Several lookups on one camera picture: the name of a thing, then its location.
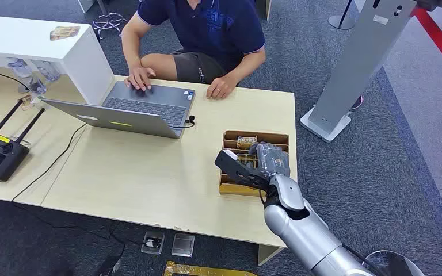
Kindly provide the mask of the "person's right hand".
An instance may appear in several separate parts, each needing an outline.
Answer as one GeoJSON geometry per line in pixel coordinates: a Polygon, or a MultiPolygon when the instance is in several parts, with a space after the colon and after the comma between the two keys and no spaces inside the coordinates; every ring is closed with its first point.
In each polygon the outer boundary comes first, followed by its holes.
{"type": "Polygon", "coordinates": [[[155,78],[156,73],[149,67],[138,67],[130,71],[125,78],[125,85],[136,90],[147,91],[151,89],[150,78],[155,78]]]}

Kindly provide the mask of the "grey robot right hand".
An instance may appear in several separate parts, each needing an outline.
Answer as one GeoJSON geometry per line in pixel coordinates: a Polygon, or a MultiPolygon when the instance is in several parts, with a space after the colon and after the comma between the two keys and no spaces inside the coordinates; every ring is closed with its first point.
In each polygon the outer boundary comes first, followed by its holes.
{"type": "Polygon", "coordinates": [[[289,156],[282,148],[271,143],[256,142],[250,146],[249,154],[257,156],[257,170],[262,174],[290,176],[289,156]]]}

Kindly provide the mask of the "person's left hand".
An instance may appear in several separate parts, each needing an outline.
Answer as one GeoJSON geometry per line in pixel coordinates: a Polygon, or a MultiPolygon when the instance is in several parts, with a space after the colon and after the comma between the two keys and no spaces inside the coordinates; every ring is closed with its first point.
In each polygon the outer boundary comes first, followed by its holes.
{"type": "Polygon", "coordinates": [[[235,89],[237,82],[228,75],[216,78],[212,81],[206,92],[207,98],[224,99],[235,89]]]}

